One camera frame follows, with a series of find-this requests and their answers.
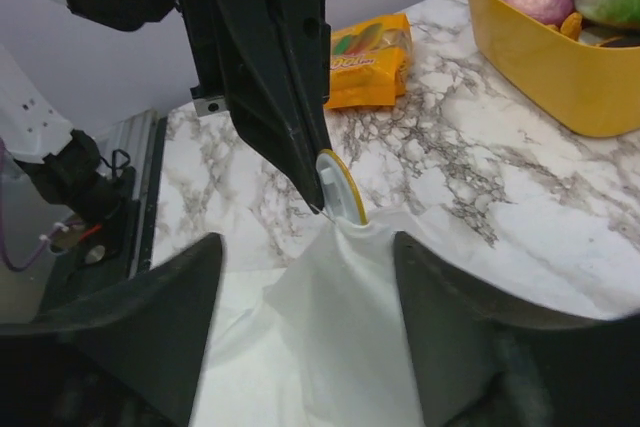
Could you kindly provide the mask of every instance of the orange vegetable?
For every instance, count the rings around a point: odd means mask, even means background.
[[[564,20],[562,27],[560,27],[560,33],[570,39],[578,40],[580,32],[582,32],[582,15],[574,12]]]

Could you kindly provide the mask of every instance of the yellow basket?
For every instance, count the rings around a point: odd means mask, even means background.
[[[640,47],[575,42],[501,0],[469,0],[476,44],[507,79],[572,131],[640,128]]]

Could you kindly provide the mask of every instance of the white wall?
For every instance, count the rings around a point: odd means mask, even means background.
[[[420,0],[327,0],[339,28]],[[97,132],[150,107],[189,100],[195,70],[182,20],[132,34],[68,13],[48,0],[0,0],[0,42],[39,90],[77,126]]]

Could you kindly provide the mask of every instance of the black cable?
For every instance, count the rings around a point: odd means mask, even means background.
[[[118,165],[118,162],[117,162],[118,155],[121,155],[122,157],[124,157],[124,162],[122,162],[120,165]],[[124,169],[126,169],[131,165],[131,156],[129,155],[128,152],[122,149],[115,149],[113,152],[111,152],[111,162],[109,162],[107,159],[105,159],[102,156],[100,156],[100,159],[102,160],[102,163],[104,165],[106,165],[109,169],[111,169],[112,179],[118,178],[118,171],[122,172]]]

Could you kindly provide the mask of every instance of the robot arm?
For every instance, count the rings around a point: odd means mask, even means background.
[[[324,0],[64,0],[64,3],[76,15],[122,31],[160,21],[174,7],[178,8],[199,79],[199,85],[191,91],[197,110],[228,110],[240,137],[289,177],[307,203],[318,209],[324,207],[315,171],[318,154],[331,147],[323,115],[329,88],[330,37],[324,21]],[[4,51],[0,54],[7,57]],[[7,72],[2,74],[7,79],[19,72],[10,58],[7,62],[0,61],[6,63],[2,68]],[[5,111],[1,114],[3,124],[7,119],[0,133],[36,185],[36,178],[46,183],[46,177],[56,175],[61,167],[46,169],[43,159],[47,155],[51,160],[66,152],[69,155],[63,163],[81,160],[87,169],[94,166],[95,170],[99,155],[96,158],[97,149],[91,146],[92,141],[73,131],[44,99],[33,99],[35,106],[30,105],[31,99],[22,100],[25,96],[18,92],[18,85],[0,98],[0,108]],[[47,115],[49,121],[43,120]],[[76,185],[76,179],[66,179],[75,185],[72,190],[87,187],[86,169],[76,174],[83,178],[81,185]],[[93,175],[90,177],[89,184],[98,182]],[[68,199],[60,202],[59,194],[47,196],[42,188],[38,190],[49,201],[69,205]],[[104,195],[104,189],[97,192]],[[78,212],[77,205],[71,207],[83,218],[86,216]]]

